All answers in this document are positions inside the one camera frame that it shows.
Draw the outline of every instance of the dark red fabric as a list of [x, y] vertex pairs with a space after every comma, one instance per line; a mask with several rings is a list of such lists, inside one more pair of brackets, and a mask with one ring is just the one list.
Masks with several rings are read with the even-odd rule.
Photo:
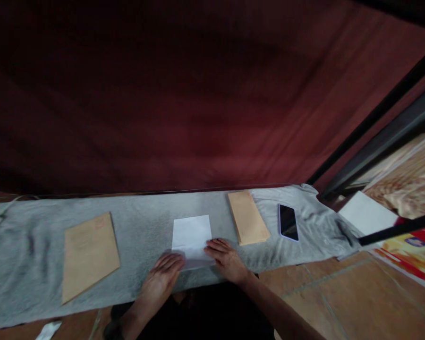
[[0, 2], [6, 191], [302, 183], [425, 54], [344, 0], [29, 3]]

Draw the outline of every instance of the white paper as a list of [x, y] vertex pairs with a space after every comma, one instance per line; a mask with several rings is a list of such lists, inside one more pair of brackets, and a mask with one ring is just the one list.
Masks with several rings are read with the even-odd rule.
[[398, 216], [374, 201], [364, 193], [357, 191], [339, 210], [339, 214], [353, 224], [364, 235], [393, 227]]
[[44, 325], [36, 340], [51, 340], [52, 336], [57, 331], [57, 329], [60, 328], [60, 326], [61, 321], [55, 321]]
[[173, 221], [171, 250], [186, 259], [184, 270], [209, 267], [215, 260], [203, 251], [206, 241], [212, 239], [209, 215], [187, 217]]

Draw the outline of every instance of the brown envelope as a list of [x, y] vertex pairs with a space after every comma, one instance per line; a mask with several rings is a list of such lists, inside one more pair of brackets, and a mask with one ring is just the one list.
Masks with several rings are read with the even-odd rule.
[[261, 218], [249, 191], [228, 194], [231, 211], [235, 219], [239, 245], [265, 242], [271, 234]]
[[110, 212], [66, 230], [61, 304], [83, 293], [119, 266]]

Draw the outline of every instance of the phone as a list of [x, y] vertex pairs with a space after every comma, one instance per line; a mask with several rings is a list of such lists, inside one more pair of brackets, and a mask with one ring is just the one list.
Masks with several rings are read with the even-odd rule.
[[279, 231], [280, 235], [293, 241], [299, 241], [296, 214], [293, 208], [279, 204]]

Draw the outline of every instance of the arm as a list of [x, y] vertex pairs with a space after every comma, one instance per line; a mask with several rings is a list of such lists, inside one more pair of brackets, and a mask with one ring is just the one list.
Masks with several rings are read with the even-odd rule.
[[179, 254], [166, 254], [157, 260], [134, 304], [120, 319], [124, 340], [135, 340], [167, 301], [183, 265], [184, 260]]
[[249, 296], [282, 339], [324, 339], [294, 309], [246, 268], [236, 250], [227, 241], [218, 238], [208, 241], [207, 245], [204, 251], [216, 260], [217, 268], [222, 275]]

